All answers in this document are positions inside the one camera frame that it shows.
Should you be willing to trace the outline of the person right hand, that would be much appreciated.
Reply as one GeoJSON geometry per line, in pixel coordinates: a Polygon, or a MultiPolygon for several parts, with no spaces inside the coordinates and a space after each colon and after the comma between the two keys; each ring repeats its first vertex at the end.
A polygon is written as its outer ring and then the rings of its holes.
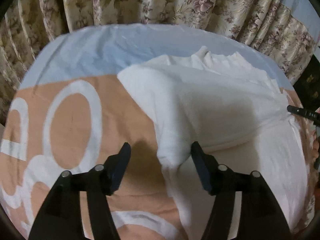
{"type": "Polygon", "coordinates": [[[317,154],[315,155],[315,157],[317,158],[317,157],[319,157],[319,142],[317,141],[317,135],[316,135],[316,132],[314,132],[314,141],[313,141],[313,143],[315,144],[317,144],[317,147],[313,147],[313,150],[314,151],[317,151],[317,154]]]}

